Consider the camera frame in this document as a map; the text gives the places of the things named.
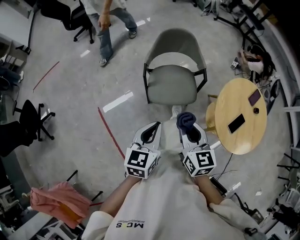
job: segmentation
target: concrete floor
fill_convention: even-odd
[[[21,107],[26,99],[35,106],[46,103],[56,113],[48,122],[55,140],[35,141],[30,147],[18,148],[17,154],[21,165],[41,186],[63,181],[78,169],[75,181],[90,195],[104,191],[101,198],[104,200],[124,179],[123,159],[101,121],[98,107],[102,110],[126,92],[133,93],[126,102],[104,114],[124,153],[137,129],[152,121],[163,122],[170,118],[170,107],[147,104],[142,78],[144,58],[163,30],[185,28],[198,40],[207,64],[208,82],[186,111],[194,113],[203,128],[209,104],[207,94],[218,94],[235,78],[230,65],[242,42],[236,29],[213,21],[212,15],[201,16],[200,9],[188,1],[129,0],[127,4],[135,21],[144,20],[145,24],[138,28],[137,38],[131,40],[124,24],[112,17],[110,31],[115,55],[105,68],[98,66],[98,39],[91,45],[86,32],[78,42],[73,42],[78,30],[66,31],[60,21],[45,18],[40,13],[36,15],[32,52],[24,69],[18,105]],[[221,15],[231,18],[224,12]],[[90,52],[81,57],[86,50]],[[58,61],[33,92],[42,76]],[[163,64],[178,64],[196,71],[195,63],[179,53],[164,54],[153,62],[153,66]],[[283,105],[280,94],[268,115],[261,143],[248,154],[233,155],[226,170],[237,171],[220,178],[227,189],[240,182],[236,191],[242,200],[263,215],[283,187],[282,180],[277,179],[276,167],[290,146]],[[217,137],[209,133],[208,138],[210,143],[217,141]],[[213,173],[222,172],[230,155],[223,147],[216,150],[217,167]]]

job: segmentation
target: jeans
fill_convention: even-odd
[[[119,18],[122,22],[125,23],[126,28],[131,31],[135,32],[137,29],[137,25],[132,17],[132,15],[123,8],[116,8],[109,13],[110,15],[114,15],[117,18]],[[103,59],[108,59],[112,56],[113,54],[113,49],[112,49],[112,42],[111,42],[111,36],[109,33],[109,28],[107,28],[104,31],[101,31],[101,28],[98,25],[98,19],[99,19],[99,14],[91,14],[88,15],[90,18],[91,23],[96,29],[97,32],[97,37],[100,40],[100,54]]]
[[[0,66],[0,76],[4,77],[9,83],[17,83],[21,79],[21,76],[7,68]]]

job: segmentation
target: chair seat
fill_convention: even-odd
[[[187,105],[196,101],[194,73],[177,65],[160,66],[149,76],[150,102],[164,105]]]

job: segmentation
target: black and white marker cube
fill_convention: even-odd
[[[209,174],[216,167],[214,150],[188,152],[183,159],[183,164],[192,177]]]
[[[160,152],[157,152],[127,148],[124,162],[127,175],[147,179],[158,164]]]

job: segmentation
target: gray chair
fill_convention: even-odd
[[[163,53],[182,53],[196,62],[198,71],[185,67],[165,65],[149,69],[153,59]],[[203,74],[196,86],[195,76]],[[194,35],[185,29],[168,29],[156,39],[145,63],[143,79],[148,103],[164,105],[187,105],[196,101],[197,92],[207,82],[206,64]]]

